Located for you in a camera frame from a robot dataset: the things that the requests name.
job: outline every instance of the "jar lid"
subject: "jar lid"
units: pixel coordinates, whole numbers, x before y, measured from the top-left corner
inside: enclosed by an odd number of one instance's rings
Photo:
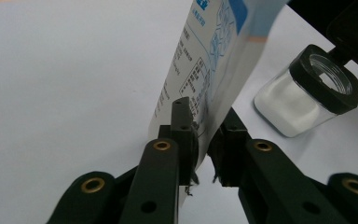
[[[358,105],[358,80],[324,50],[308,45],[290,64],[293,80],[324,108],[344,114]]]

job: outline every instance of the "white table surface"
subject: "white table surface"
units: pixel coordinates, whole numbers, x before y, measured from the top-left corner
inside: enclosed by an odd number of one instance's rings
[[[0,3],[0,223],[45,223],[80,175],[137,165],[191,1],[34,0]],[[254,138],[278,144],[321,182],[358,174],[358,108],[296,138],[252,100],[308,44],[333,45],[286,7],[234,108]],[[347,67],[358,77],[358,66]],[[200,186],[179,223],[246,223],[237,189]]]

